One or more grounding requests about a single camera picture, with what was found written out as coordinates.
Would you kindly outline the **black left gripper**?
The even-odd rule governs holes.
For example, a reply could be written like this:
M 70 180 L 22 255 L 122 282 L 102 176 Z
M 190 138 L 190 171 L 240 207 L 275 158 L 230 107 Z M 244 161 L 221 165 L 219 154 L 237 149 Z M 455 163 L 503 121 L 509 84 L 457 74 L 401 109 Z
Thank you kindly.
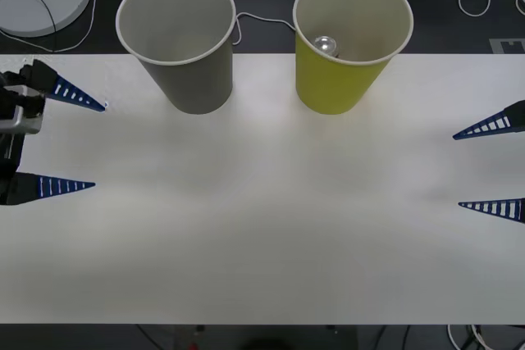
M 27 86 L 47 98 L 66 102 L 93 111 L 105 111 L 105 106 L 59 75 L 46 63 L 34 60 L 24 65 L 24 78 Z M 7 205 L 20 205 L 39 199 L 74 193 L 95 186 L 93 182 L 67 180 L 46 175 L 16 173 L 17 161 L 1 158 L 0 193 L 1 202 Z

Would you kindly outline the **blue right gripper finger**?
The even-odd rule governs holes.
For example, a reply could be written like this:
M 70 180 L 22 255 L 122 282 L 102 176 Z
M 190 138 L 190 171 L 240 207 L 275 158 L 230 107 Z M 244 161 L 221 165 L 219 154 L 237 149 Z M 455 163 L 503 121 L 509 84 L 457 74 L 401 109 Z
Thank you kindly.
M 453 135 L 453 139 L 471 139 L 488 135 L 523 132 L 525 126 L 524 107 L 524 101 L 518 101 L 504 110 L 459 131 Z
M 488 200 L 488 201 L 469 201 L 459 202 L 460 207 L 477 211 L 490 216 L 496 216 L 518 223 L 524 223 L 524 198 Z

